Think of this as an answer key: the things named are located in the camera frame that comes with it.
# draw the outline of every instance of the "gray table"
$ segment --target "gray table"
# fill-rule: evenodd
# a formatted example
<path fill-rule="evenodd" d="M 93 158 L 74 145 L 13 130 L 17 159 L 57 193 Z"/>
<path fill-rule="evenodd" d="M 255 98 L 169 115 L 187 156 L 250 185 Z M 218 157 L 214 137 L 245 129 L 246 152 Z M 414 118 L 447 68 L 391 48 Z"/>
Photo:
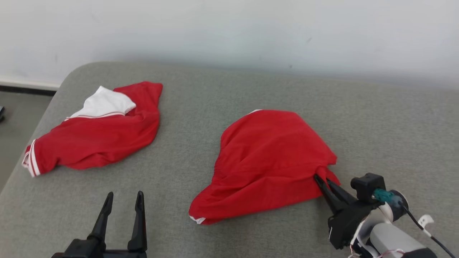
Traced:
<path fill-rule="evenodd" d="M 65 79 L 33 137 L 80 109 L 99 85 L 144 80 L 164 84 L 155 141 L 119 163 L 85 171 L 58 167 L 31 178 L 18 163 L 0 194 L 0 257 L 64 251 L 91 231 L 110 191 L 107 247 L 125 248 L 138 190 L 145 193 L 151 258 L 347 257 L 348 250 L 327 241 L 323 198 L 211 226 L 188 217 L 191 201 L 211 181 L 223 130 L 254 109 L 297 112 L 338 156 L 331 170 L 344 188 L 352 190 L 354 176 L 383 175 L 417 217 L 433 216 L 428 230 L 459 254 L 458 91 L 100 62 Z M 408 217 L 396 225 L 446 256 Z"/>

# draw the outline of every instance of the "gray floor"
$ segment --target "gray floor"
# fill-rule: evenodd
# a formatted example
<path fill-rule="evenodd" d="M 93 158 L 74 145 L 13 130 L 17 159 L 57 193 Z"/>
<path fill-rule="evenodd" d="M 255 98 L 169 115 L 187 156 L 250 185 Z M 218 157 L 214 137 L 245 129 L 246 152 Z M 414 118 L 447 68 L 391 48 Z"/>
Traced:
<path fill-rule="evenodd" d="M 0 191 L 51 99 L 51 96 L 0 92 L 0 106 L 6 109 L 5 120 L 0 122 Z"/>

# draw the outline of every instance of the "white wall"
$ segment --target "white wall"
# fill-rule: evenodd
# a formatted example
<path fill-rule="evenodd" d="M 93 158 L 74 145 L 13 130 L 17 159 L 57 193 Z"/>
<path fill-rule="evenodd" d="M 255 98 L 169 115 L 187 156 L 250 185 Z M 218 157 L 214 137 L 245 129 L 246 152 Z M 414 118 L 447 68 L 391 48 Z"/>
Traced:
<path fill-rule="evenodd" d="M 459 1 L 0 1 L 0 84 L 123 60 L 459 88 Z"/>

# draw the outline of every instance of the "black baseboard strip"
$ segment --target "black baseboard strip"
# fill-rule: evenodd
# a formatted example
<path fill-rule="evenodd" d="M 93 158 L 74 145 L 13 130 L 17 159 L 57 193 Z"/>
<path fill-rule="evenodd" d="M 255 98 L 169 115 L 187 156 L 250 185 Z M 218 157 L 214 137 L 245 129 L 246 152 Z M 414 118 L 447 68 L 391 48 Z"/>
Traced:
<path fill-rule="evenodd" d="M 0 91 L 45 95 L 45 96 L 54 96 L 54 94 L 56 93 L 56 91 L 54 90 L 39 90 L 39 89 L 29 89 L 29 88 L 10 87 L 10 86 L 1 86 L 1 85 L 0 85 Z"/>

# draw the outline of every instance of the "red and white garment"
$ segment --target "red and white garment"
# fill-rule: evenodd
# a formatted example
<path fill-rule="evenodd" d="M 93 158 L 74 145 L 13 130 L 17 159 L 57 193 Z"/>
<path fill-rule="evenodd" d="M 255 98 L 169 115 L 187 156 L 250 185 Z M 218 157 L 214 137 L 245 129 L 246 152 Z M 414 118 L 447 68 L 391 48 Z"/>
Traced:
<path fill-rule="evenodd" d="M 222 134 L 211 184 L 189 215 L 198 224 L 275 209 L 322 195 L 314 175 L 339 184 L 336 156 L 296 113 L 255 110 Z"/>
<path fill-rule="evenodd" d="M 155 139 L 161 91 L 151 82 L 100 86 L 80 111 L 32 141 L 22 165 L 34 177 L 57 165 L 86 169 L 122 160 Z"/>

